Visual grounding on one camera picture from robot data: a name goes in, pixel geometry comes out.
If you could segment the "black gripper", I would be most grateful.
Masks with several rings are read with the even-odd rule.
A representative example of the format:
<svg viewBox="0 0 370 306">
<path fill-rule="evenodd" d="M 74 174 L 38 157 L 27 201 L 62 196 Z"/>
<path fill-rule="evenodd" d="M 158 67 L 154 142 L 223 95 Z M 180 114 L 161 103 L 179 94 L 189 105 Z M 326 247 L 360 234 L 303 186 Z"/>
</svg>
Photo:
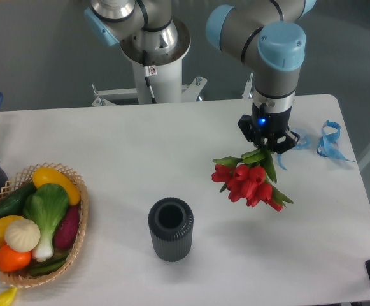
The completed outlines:
<svg viewBox="0 0 370 306">
<path fill-rule="evenodd" d="M 238 126 L 248 142 L 258 149 L 273 152 L 286 152 L 297 145 L 299 135 L 291 132 L 289 118 L 292 108 L 279 113 L 271 113 L 267 103 L 252 106 L 251 115 L 242 115 Z"/>
</svg>

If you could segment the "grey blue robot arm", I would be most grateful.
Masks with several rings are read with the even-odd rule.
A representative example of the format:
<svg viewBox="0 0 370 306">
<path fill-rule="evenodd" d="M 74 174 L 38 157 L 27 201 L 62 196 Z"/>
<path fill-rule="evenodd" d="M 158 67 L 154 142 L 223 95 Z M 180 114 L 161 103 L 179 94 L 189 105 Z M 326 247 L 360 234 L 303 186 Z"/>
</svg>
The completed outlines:
<svg viewBox="0 0 370 306">
<path fill-rule="evenodd" d="M 253 106 L 238 125 L 258 148 L 283 153 L 299 135 L 288 126 L 306 35 L 297 20 L 313 1 L 252 1 L 244 8 L 217 7 L 206 38 L 253 72 Z M 171 1 L 92 1 L 84 12 L 93 33 L 107 46 L 120 45 L 132 63 L 141 104 L 183 101 L 182 60 L 190 48 L 187 26 Z"/>
</svg>

